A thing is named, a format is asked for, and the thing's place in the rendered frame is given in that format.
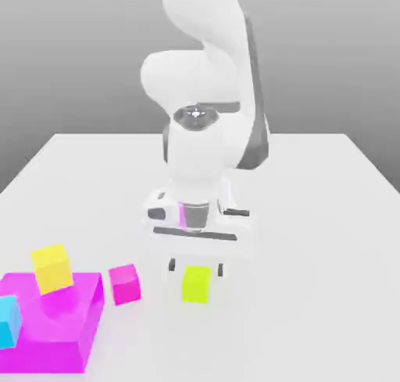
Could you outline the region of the small lime cube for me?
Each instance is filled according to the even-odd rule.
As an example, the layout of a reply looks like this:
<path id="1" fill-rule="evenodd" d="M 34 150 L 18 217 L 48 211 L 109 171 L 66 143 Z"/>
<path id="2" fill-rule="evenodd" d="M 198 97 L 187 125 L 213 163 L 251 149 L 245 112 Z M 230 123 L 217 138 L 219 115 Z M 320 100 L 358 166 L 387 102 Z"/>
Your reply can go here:
<path id="1" fill-rule="evenodd" d="M 181 297 L 184 302 L 207 304 L 209 300 L 210 268 L 207 266 L 186 266 L 181 283 Z"/>

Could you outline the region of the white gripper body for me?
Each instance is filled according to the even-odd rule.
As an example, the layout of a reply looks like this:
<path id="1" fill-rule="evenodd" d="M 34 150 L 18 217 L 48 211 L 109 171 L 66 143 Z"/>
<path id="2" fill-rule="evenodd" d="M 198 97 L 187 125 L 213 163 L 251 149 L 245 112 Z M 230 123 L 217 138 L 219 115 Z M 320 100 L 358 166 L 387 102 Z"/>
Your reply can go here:
<path id="1" fill-rule="evenodd" d="M 227 262 L 252 257 L 252 225 L 243 221 L 217 224 L 200 233 L 146 223 L 145 238 L 146 248 L 163 258 Z"/>

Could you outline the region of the large magenta box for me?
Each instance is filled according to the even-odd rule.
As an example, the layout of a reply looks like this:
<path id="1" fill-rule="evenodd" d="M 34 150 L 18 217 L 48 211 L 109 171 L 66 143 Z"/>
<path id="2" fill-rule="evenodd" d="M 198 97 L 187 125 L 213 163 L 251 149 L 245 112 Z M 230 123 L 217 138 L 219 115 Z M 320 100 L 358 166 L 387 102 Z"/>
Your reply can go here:
<path id="1" fill-rule="evenodd" d="M 105 297 L 100 273 L 74 273 L 73 285 L 42 295 L 33 273 L 6 273 L 0 297 L 14 295 L 22 327 L 0 349 L 0 373 L 84 373 Z"/>

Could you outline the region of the small yellow cube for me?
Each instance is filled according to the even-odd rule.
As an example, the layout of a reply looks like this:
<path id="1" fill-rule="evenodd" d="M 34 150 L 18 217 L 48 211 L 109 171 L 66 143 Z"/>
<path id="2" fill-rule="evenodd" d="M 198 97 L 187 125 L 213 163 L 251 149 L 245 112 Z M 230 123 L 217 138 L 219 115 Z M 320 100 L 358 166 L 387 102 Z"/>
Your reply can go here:
<path id="1" fill-rule="evenodd" d="M 63 244 L 33 250 L 30 257 L 42 295 L 73 285 L 70 261 Z"/>

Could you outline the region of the small magenta cube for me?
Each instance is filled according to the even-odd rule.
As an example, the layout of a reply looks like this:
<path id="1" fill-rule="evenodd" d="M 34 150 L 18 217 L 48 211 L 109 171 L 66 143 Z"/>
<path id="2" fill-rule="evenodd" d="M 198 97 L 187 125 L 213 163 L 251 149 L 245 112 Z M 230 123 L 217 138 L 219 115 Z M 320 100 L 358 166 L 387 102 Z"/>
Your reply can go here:
<path id="1" fill-rule="evenodd" d="M 135 302 L 141 299 L 141 285 L 134 264 L 109 269 L 109 279 L 115 305 Z"/>

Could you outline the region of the small cyan cube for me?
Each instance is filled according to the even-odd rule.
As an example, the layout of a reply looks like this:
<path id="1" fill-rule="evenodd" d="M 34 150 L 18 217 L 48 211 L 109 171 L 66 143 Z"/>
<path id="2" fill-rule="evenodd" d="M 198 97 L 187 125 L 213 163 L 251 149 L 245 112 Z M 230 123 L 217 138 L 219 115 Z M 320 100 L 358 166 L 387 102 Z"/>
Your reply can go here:
<path id="1" fill-rule="evenodd" d="M 22 316 L 17 297 L 0 297 L 0 349 L 16 346 L 21 325 Z"/>

